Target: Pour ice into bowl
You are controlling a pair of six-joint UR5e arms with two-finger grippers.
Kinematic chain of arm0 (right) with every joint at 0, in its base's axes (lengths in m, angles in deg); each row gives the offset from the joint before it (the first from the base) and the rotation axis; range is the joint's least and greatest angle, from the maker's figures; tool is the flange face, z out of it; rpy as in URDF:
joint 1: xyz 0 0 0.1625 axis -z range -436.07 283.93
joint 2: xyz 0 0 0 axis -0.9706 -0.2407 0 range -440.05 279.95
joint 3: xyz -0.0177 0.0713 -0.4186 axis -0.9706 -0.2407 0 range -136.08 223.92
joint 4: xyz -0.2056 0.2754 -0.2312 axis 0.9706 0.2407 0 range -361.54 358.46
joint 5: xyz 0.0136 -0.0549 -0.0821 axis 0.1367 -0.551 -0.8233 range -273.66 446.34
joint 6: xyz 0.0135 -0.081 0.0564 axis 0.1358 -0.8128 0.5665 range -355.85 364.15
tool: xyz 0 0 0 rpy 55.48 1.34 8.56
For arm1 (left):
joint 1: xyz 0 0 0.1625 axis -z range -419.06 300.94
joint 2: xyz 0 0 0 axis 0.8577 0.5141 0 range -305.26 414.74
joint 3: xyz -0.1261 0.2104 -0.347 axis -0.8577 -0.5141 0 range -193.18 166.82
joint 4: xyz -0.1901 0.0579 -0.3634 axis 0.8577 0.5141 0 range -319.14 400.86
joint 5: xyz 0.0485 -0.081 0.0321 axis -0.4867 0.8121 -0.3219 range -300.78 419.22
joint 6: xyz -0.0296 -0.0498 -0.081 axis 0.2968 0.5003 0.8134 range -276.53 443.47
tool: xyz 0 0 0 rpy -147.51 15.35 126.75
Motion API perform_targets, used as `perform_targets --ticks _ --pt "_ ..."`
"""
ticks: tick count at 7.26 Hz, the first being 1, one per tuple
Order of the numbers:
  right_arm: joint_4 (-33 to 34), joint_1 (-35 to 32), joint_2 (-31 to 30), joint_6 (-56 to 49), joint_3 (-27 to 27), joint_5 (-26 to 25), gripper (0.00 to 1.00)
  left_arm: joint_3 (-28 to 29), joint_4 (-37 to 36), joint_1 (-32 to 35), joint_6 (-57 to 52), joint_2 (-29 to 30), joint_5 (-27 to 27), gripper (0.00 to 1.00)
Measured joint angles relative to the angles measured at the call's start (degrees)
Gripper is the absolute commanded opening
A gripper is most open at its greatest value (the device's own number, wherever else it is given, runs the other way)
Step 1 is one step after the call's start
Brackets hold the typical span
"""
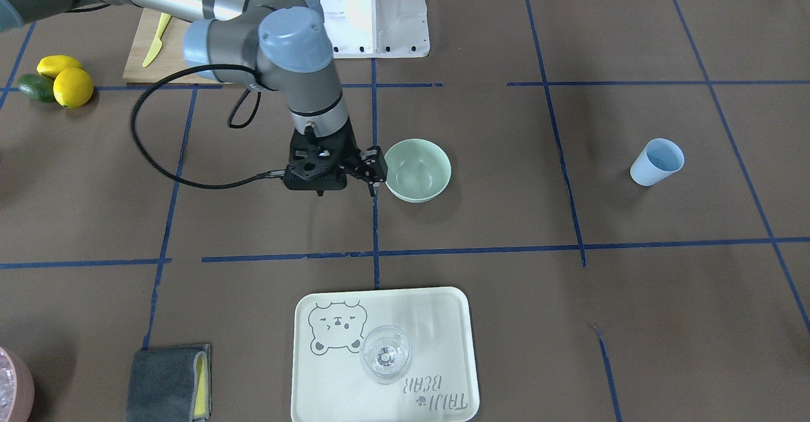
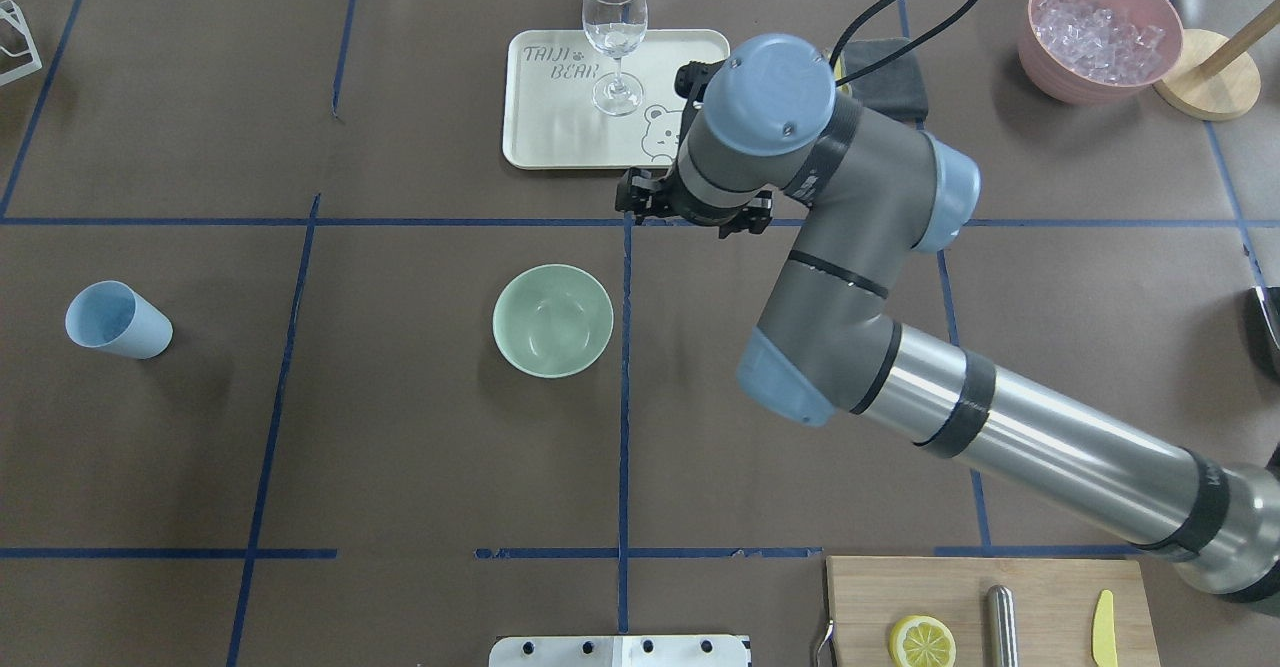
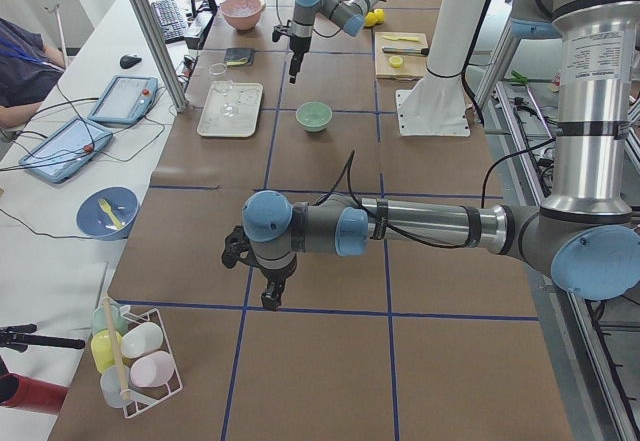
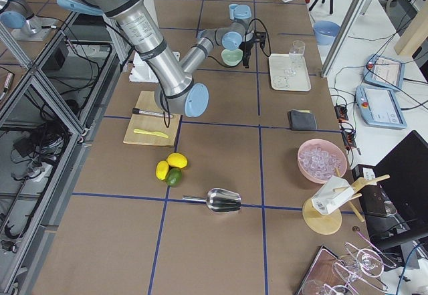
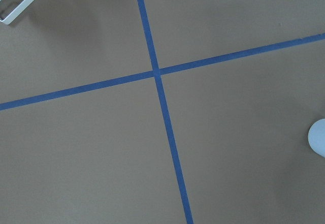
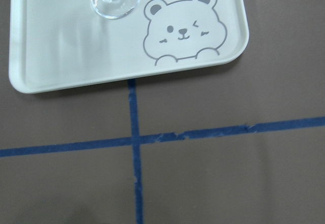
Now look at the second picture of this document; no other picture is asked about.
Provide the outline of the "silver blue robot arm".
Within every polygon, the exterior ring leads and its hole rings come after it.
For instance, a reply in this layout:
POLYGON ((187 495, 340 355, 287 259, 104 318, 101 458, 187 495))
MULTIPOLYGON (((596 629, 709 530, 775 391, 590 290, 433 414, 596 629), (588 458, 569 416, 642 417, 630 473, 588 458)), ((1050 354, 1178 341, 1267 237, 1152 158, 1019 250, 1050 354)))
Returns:
POLYGON ((950 246, 973 215, 972 157, 841 92, 795 35, 689 61, 675 93, 675 161, 625 172, 618 211, 728 237, 762 233, 776 192, 806 210, 739 361, 746 396, 808 426, 860 415, 1169 562, 1199 591, 1277 613, 1276 465, 1219 465, 887 312, 910 253, 950 246))

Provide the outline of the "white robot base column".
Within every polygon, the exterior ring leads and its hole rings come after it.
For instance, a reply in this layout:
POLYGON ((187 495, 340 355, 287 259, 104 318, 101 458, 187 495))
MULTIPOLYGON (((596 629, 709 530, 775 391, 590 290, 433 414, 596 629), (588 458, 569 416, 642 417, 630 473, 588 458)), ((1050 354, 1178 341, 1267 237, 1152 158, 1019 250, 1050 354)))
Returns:
POLYGON ((731 634, 508 636, 489 666, 751 666, 750 639, 731 634))

